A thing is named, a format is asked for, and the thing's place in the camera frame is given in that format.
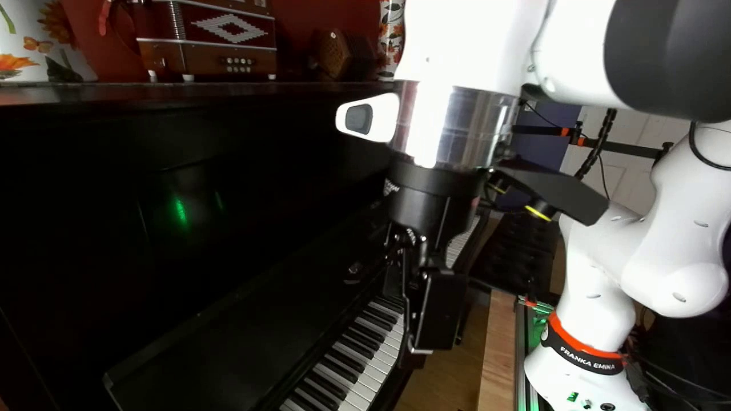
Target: cable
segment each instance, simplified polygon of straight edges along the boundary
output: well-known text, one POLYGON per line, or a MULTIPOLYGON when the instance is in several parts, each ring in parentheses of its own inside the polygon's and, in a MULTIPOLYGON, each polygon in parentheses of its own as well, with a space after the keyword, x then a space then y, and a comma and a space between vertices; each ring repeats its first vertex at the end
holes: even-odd
POLYGON ((597 174, 600 174, 602 195, 605 195, 607 198, 612 198, 612 197, 609 197, 609 189, 607 189, 607 174, 605 174, 605 167, 602 167, 602 157, 600 157, 600 156, 597 156, 597 174))
POLYGON ((697 160, 700 160, 704 164, 708 164, 708 167, 712 167, 712 168, 731 171, 728 164, 717 164, 717 161, 708 160, 708 157, 699 151, 699 145, 697 145, 697 141, 694 141, 694 121, 689 123, 689 129, 687 129, 687 143, 689 143, 692 156, 694 156, 697 160))
POLYGON ((596 145, 589 151, 587 160, 577 167, 577 171, 573 174, 577 181, 581 181, 589 168, 593 167, 593 161, 597 160, 600 151, 602 151, 602 143, 607 141, 609 137, 609 129, 612 129, 612 123, 616 119, 616 110, 607 110, 607 114, 602 117, 602 123, 600 123, 600 129, 597 129, 597 137, 596 137, 596 145))

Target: black piano key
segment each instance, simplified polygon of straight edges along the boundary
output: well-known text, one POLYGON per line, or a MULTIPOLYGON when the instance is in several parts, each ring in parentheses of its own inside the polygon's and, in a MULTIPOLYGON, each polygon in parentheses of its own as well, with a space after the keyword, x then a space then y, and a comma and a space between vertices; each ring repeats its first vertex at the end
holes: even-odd
POLYGON ((369 346, 372 352, 376 352, 380 346, 376 341, 369 341, 367 336, 363 336, 354 329, 347 329, 343 336, 359 341, 360 345, 369 346))
POLYGON ((311 373, 311 374, 305 374, 304 380, 311 380, 313 384, 316 384, 321 390, 326 390, 329 394, 338 398, 340 402, 345 402, 345 398, 347 398, 347 392, 345 392, 340 386, 326 381, 326 380, 323 380, 321 374, 316 374, 316 373, 311 373))
POLYGON ((351 329, 367 336, 369 341, 376 341, 378 345, 386 341, 386 334, 376 334, 359 322, 354 322, 351 329))
POLYGON ((387 322, 390 327, 395 327, 395 322, 398 322, 398 318, 395 318, 393 312, 376 311, 376 309, 372 309, 372 305, 364 305, 363 312, 369 312, 372 318, 378 318, 378 319, 387 322))
POLYGON ((338 411, 338 402, 326 398, 321 390, 316 390, 308 381, 300 381, 296 389, 311 394, 314 402, 319 402, 326 411, 338 411))
POLYGON ((305 411, 319 411, 319 407, 314 407, 311 400, 300 398, 299 392, 292 392, 290 400, 305 411))
POLYGON ((326 365, 329 370, 334 370, 335 374, 340 374, 345 381, 351 381, 351 384, 359 381, 359 374, 356 374, 356 373, 343 368, 340 364, 335 364, 335 361, 330 361, 330 359, 321 359, 319 364, 326 365))
POLYGON ((378 319, 376 316, 372 316, 372 312, 367 312, 367 311, 363 311, 359 318, 367 319, 369 324, 374 324, 374 327, 378 327, 378 329, 383 329, 383 332, 390 332, 390 329, 393 329, 390 322, 383 322, 383 319, 378 319))
POLYGON ((330 356, 330 359, 335 359, 335 361, 340 361, 345 368, 350 368, 351 373, 363 373, 364 370, 364 365, 363 364, 359 364, 359 361, 354 361, 354 359, 350 359, 350 356, 345 356, 343 352, 338 352, 338 349, 329 349, 323 356, 330 356))
POLYGON ((372 349, 367 349, 364 345, 356 342, 356 341, 350 341, 347 336, 343 336, 338 342, 343 342, 345 346, 350 346, 351 352, 364 356, 364 359, 372 359, 372 349))

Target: orange object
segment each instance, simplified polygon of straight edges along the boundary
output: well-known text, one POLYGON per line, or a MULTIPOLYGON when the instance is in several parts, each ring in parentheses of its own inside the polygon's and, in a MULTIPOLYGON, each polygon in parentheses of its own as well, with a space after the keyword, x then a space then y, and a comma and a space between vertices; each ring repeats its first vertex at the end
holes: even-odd
POLYGON ((593 349, 591 345, 584 345, 579 341, 576 341, 564 327, 561 319, 556 319, 556 312, 547 316, 547 327, 576 352, 596 356, 596 359, 607 359, 607 361, 621 361, 624 356, 619 352, 600 352, 593 349))

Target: metal cylinder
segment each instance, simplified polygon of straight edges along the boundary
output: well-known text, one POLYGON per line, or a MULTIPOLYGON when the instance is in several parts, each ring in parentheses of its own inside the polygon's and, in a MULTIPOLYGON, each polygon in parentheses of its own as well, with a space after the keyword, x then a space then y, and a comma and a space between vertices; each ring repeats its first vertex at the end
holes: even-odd
POLYGON ((515 96, 431 82, 400 85, 390 149, 426 168, 489 168, 509 139, 515 96))

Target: green light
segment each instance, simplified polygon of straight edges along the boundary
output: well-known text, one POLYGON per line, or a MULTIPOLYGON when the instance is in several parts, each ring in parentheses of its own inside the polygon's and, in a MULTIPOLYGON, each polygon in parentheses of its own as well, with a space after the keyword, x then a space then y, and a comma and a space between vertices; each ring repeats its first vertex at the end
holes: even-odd
POLYGON ((181 197, 173 197, 173 217, 182 229, 189 229, 189 215, 181 197))

